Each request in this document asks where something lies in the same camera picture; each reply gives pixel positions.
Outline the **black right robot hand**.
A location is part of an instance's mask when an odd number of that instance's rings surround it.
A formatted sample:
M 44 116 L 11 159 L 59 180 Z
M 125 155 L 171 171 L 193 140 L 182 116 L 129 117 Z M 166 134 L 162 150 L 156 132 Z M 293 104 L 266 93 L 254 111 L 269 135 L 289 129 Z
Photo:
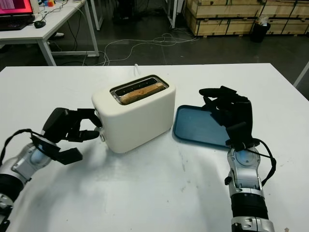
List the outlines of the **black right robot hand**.
M 235 147 L 253 142 L 252 104 L 247 97 L 225 86 L 200 89 L 199 94 L 205 102 L 202 109 L 210 112 L 211 117 L 225 127 L 229 137 L 227 145 Z

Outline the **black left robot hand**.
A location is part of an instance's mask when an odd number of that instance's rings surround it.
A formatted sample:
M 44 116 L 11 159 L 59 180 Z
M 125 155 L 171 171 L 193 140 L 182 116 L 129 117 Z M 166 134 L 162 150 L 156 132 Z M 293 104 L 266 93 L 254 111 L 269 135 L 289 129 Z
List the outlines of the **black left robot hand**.
M 43 136 L 55 144 L 61 140 L 83 142 L 97 138 L 99 132 L 96 130 L 80 130 L 81 121 L 84 119 L 89 119 L 98 128 L 102 127 L 94 109 L 56 108 L 43 126 Z

